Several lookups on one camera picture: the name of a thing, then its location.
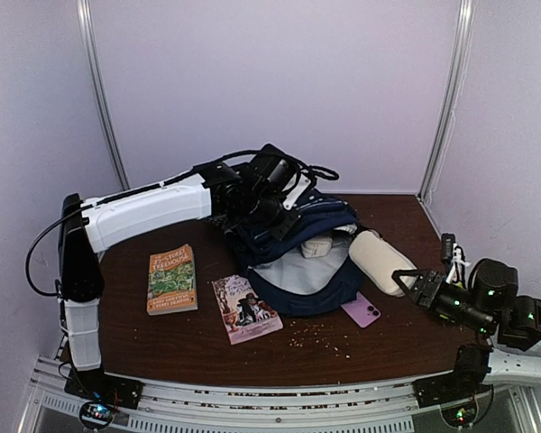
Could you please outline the white quilted pencil pouch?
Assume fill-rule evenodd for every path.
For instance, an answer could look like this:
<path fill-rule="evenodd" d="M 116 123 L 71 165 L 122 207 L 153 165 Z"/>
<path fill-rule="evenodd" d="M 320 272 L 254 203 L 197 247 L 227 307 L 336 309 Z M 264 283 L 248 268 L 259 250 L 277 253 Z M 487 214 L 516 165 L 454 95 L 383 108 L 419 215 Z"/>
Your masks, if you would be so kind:
<path fill-rule="evenodd" d="M 318 235 L 300 245 L 302 255 L 307 258 L 325 257 L 333 246 L 333 238 L 329 235 Z"/>

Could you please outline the grey hard pencil case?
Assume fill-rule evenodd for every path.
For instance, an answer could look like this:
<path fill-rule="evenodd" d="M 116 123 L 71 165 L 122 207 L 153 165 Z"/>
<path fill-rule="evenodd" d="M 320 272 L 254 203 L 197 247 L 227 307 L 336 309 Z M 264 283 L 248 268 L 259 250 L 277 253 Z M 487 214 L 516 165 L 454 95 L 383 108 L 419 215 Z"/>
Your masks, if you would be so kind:
<path fill-rule="evenodd" d="M 370 230 L 362 231 L 354 238 L 349 256 L 380 291 L 397 298 L 404 297 L 405 293 L 392 279 L 392 274 L 417 268 L 407 256 Z"/>

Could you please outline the navy blue student backpack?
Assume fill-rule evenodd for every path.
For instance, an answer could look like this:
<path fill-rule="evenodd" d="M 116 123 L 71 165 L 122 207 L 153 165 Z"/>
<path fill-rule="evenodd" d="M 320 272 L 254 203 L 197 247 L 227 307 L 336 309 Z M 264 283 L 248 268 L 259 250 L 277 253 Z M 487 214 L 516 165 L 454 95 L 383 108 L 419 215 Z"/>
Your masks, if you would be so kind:
<path fill-rule="evenodd" d="M 278 241 L 260 224 L 243 223 L 225 232 L 238 273 L 257 295 L 282 315 L 322 315 L 355 299 L 364 275 L 352 262 L 349 247 L 360 233 L 356 211 L 347 201 L 311 189 L 294 206 L 300 219 Z M 333 246 L 325 257 L 305 258 L 300 245 L 329 235 Z"/>

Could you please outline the orange green treehouse book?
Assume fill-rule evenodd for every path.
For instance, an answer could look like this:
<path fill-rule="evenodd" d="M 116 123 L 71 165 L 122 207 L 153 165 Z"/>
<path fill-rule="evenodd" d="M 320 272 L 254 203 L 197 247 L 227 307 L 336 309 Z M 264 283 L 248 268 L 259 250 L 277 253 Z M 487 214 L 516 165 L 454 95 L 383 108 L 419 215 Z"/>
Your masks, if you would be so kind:
<path fill-rule="evenodd" d="M 189 244 L 150 257 L 146 310 L 149 316 L 198 309 L 194 253 Z"/>

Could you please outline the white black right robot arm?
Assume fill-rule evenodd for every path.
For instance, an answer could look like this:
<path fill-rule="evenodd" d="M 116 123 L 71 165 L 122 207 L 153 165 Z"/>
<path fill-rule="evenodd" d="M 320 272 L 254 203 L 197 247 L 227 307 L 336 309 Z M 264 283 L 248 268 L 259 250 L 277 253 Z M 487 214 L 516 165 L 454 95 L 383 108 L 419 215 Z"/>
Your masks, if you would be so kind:
<path fill-rule="evenodd" d="M 484 258 L 467 290 L 431 270 L 396 270 L 392 279 L 415 305 L 496 343 L 462 345 L 450 373 L 414 381 L 419 406 L 470 398 L 489 384 L 541 385 L 541 299 L 518 295 L 515 268 Z"/>

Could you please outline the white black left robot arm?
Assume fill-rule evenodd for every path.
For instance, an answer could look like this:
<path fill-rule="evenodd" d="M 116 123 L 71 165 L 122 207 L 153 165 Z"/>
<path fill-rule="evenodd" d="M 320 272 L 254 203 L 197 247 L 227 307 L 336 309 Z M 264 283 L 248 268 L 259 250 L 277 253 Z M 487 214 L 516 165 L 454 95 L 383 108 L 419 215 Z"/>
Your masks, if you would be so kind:
<path fill-rule="evenodd" d="M 296 201 L 315 184 L 308 164 L 266 144 L 104 198 L 66 197 L 56 287 L 79 389 L 93 401 L 112 390 L 99 344 L 98 306 L 105 288 L 99 254 L 137 235 L 209 217 L 260 224 L 282 239 L 299 218 Z"/>

